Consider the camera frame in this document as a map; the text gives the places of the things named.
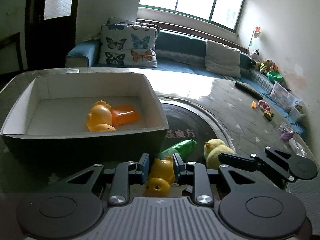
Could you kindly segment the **white cardboard box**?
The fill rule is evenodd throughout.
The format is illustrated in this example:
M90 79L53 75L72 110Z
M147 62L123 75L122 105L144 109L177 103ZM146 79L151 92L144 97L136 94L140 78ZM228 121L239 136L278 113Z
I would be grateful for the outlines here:
M140 119L113 132L90 132L92 105L131 105ZM168 130L163 107L140 73L80 73L37 77L8 113L1 137L32 173L66 177L96 163L138 161L161 149Z

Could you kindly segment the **orange rubber duck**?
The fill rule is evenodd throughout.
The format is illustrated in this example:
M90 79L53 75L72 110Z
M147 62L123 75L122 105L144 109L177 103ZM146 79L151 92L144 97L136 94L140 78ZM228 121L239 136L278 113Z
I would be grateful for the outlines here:
M109 132L116 129L112 126L111 106L100 100L94 103L87 115L87 128L90 132Z
M173 158L155 159L145 185L145 197L169 197L171 184L176 180Z

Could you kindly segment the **butterfly print pillow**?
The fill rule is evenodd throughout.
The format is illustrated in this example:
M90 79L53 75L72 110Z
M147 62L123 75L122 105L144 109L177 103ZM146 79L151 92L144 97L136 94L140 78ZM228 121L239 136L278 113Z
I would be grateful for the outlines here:
M156 68L159 32L160 27L153 24L108 22L102 25L98 63Z

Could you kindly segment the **dark wooden door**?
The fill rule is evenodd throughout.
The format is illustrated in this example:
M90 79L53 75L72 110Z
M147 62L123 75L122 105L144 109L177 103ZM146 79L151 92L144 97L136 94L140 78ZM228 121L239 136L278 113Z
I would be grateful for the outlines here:
M28 70L64 67L75 47L79 0L26 0L24 41Z

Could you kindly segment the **grey cushion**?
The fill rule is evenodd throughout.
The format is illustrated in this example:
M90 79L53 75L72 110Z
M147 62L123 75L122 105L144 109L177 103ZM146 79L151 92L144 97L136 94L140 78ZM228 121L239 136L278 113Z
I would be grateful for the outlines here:
M209 72L240 78L240 50L207 40L204 65Z

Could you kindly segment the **clear plastic storage box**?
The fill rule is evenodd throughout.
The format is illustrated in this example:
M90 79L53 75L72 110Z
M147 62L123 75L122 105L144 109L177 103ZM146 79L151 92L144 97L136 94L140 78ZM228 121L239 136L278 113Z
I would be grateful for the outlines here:
M286 112L289 113L293 107L301 105L301 100L291 94L278 81L275 81L270 97Z

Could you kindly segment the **green bowl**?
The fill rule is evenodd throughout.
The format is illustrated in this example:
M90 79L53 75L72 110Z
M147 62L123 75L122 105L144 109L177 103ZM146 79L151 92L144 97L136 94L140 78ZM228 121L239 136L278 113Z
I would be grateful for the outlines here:
M284 79L283 76L278 72L268 72L267 77L271 82L282 82Z

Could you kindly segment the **stuffed toys pile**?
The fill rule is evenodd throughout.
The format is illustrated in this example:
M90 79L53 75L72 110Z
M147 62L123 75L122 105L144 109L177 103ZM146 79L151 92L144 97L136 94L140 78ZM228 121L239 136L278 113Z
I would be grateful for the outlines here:
M266 59L263 61L259 60L259 49L252 51L251 59L254 68L261 74L267 75L268 72L278 72L278 66L271 59Z

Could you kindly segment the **yellow plush chick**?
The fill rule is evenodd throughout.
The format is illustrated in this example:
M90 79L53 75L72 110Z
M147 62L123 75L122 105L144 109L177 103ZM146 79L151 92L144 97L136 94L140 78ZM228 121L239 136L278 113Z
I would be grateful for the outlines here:
M219 155L221 153L235 154L235 152L221 139L210 139L204 143L204 158L206 160L207 168L218 169L218 166L220 165Z

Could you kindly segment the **pink toy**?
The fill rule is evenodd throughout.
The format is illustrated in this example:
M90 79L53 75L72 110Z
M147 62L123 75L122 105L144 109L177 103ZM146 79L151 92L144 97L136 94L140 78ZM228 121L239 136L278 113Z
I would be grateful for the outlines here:
M270 109L269 104L268 104L266 101L264 101L264 100L259 100L259 101L258 101L258 107L259 107L263 112L267 111L267 112L271 113L271 109Z

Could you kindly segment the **blue sofa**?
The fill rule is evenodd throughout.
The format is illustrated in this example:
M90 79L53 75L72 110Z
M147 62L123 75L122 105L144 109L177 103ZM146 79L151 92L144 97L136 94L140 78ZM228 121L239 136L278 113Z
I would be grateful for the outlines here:
M292 128L301 136L306 136L306 128L286 113L271 97L273 85L267 78L253 70L252 59L240 51L240 74L241 77L231 77L212 73L206 70L204 58L206 55L207 40L160 30L156 41L157 67L160 70L197 74L223 79L232 78L249 84L254 89L267 97L268 101L276 107L280 113L287 118ZM100 35L76 45L66 56L66 66L71 67L107 67L109 65L99 64L101 40Z

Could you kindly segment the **small toy car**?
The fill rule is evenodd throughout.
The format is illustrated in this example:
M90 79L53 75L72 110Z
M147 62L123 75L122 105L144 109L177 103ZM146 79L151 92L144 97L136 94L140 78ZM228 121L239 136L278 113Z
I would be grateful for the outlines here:
M263 116L268 120L268 121L272 121L274 114L269 112L269 111L264 111Z

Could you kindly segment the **black remote control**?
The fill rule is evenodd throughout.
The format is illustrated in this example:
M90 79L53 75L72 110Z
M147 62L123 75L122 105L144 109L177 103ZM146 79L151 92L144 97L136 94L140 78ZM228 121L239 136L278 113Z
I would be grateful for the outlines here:
M237 88L238 90L250 95L252 98L256 99L256 100L263 100L263 96L258 93L256 90L254 90L251 87L248 87L247 85L245 85L242 82L236 81L234 84L235 88Z

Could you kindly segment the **round dark floor mat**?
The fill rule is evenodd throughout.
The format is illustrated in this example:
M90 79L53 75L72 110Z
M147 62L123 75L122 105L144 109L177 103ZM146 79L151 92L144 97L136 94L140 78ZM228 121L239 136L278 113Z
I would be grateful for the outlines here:
M204 143L210 139L221 139L228 147L235 149L226 126L203 107L190 101L172 98L161 98L160 102L169 124L161 150L178 142L193 139L197 144L185 161L204 164Z

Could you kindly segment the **orange plastic scoop toy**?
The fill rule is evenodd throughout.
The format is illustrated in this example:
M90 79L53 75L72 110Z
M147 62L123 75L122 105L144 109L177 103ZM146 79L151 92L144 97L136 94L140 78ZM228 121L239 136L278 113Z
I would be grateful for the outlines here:
M112 125L120 126L131 124L140 119L140 114L132 105L120 105L111 108Z

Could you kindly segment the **small orange toy block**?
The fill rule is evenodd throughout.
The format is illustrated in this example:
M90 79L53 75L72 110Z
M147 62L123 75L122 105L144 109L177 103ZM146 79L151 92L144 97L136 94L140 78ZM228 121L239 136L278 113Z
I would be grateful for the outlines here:
M256 103L255 101L253 101L252 104L251 104L251 107L252 107L253 109L256 109L257 103Z

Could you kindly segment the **green plastic toy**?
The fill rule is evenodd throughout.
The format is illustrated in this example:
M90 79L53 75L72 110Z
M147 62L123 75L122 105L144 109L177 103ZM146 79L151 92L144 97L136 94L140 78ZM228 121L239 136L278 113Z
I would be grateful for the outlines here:
M184 160L186 157L191 155L194 148L197 146L197 142L193 139L188 139L176 143L169 148L163 150L157 155L158 159L166 159L166 157L173 157L174 153L178 153L180 157Z

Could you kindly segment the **orange rubber duck in box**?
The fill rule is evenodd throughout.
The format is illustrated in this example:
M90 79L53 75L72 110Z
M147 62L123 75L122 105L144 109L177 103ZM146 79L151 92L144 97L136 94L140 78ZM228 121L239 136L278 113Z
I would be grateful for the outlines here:
M109 132L116 129L112 126L111 106L100 100L94 103L87 115L87 128L90 132Z

